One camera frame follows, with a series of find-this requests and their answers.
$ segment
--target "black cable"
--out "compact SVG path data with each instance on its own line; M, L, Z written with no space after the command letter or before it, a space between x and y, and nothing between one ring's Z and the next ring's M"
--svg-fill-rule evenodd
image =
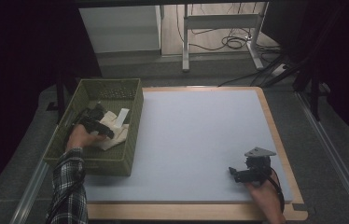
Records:
M272 167L271 167L271 170L277 176L276 171L273 170ZM268 181L271 182L273 187L276 189L277 197L279 198L279 203L280 203L280 210L283 213L285 211L285 197L283 195L282 188L280 187L279 176L277 176L277 184L276 184L276 182L270 176L267 176L264 172L261 172L261 173L267 178Z
M180 36L180 39L181 41L184 43L184 39L183 39L183 36L181 35L181 32L180 32L180 26L179 26L179 23L178 23L178 5L176 5L176 22L177 22L177 32ZM210 29L210 30L206 30L206 31L202 31L202 32L199 32L199 33L194 33L192 32L193 34L195 35L198 35L198 34L203 34L203 33L207 33L207 32L211 32L211 31L214 31L214 30L217 30L217 29ZM205 48L203 46L200 46L200 45L196 45L196 44L189 44L190 46L194 46L194 47L197 47L197 48L201 48L201 49L205 49L205 50L211 50L211 51L214 51L214 50L219 50L219 49L223 49L225 47L229 47L230 49L241 49L247 42L247 40L245 38L241 38L241 37L238 37L238 36L232 36L232 31L234 29L230 29L230 32L227 36L223 37L221 39L221 44L222 46L219 47L219 48L216 48L216 49L209 49L209 48ZM236 43L236 44L239 44L239 46L237 47L234 47L232 46L231 44L233 43Z
M273 68L276 64L278 64L282 59L284 58L284 54L280 54L279 57L277 57L275 60L273 60L273 62L271 62L270 64L268 64L268 66L266 66L263 70L261 71L268 71L269 69ZM263 75L263 73L258 74L250 83L250 86L255 86L255 82L257 81L257 79L260 78L260 76Z

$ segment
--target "table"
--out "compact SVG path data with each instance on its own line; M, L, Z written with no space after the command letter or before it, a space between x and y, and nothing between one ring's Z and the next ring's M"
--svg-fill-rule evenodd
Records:
M285 205L287 220L304 220L308 214L297 207L303 205L291 166L263 91L260 88L145 88L148 91L255 91L267 120L277 154L283 164L293 201ZM262 220L264 216L253 203L88 203L90 219L138 219L138 220Z

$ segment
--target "black wall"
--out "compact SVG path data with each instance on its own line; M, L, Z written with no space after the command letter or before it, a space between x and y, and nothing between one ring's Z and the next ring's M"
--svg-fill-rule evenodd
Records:
M101 75L78 9L0 4L0 174L33 119L39 93L59 72Z

